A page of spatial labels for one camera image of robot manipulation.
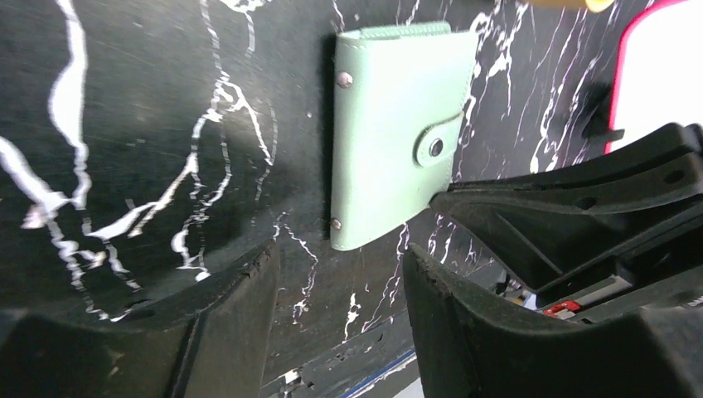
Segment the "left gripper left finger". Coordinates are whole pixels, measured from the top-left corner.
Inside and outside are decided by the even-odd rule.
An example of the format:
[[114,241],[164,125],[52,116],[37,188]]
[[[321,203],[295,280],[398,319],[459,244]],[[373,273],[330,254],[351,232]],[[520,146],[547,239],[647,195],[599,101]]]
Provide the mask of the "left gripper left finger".
[[277,299],[268,240],[116,323],[1,312],[4,397],[256,397]]

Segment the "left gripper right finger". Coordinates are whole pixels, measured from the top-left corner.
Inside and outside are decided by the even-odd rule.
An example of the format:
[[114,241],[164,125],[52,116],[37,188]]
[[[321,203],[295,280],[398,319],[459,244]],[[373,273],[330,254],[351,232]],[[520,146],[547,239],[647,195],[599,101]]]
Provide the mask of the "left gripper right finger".
[[699,397],[702,312],[570,323],[511,303],[417,245],[403,281],[427,397]]

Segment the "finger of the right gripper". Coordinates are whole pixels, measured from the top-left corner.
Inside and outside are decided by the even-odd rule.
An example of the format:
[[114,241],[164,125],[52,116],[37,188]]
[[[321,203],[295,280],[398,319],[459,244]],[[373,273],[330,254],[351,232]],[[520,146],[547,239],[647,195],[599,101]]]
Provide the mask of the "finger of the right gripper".
[[701,227],[702,128],[666,124],[574,166],[454,183],[429,205],[542,293]]

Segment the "mint green card holder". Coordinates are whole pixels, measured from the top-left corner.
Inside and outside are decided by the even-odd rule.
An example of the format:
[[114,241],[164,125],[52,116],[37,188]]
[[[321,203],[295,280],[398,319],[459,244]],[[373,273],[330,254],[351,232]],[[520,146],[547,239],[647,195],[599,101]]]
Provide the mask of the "mint green card holder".
[[332,248],[358,249],[446,191],[478,41],[447,22],[337,35]]

